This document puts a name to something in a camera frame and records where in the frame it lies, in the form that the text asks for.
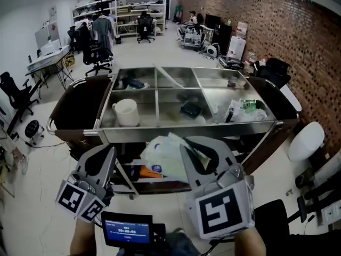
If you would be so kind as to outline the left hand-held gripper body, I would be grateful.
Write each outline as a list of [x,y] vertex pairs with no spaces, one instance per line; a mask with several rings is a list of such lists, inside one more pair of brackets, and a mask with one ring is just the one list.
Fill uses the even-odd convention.
[[91,176],[86,172],[72,171],[69,178],[62,181],[56,205],[74,218],[93,222],[109,206],[113,197],[111,175],[109,172]]

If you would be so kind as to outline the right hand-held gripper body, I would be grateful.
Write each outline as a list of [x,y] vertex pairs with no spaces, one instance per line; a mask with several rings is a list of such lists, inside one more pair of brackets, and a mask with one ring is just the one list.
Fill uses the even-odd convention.
[[252,182],[236,164],[187,195],[185,210],[201,239],[230,237],[255,226]]

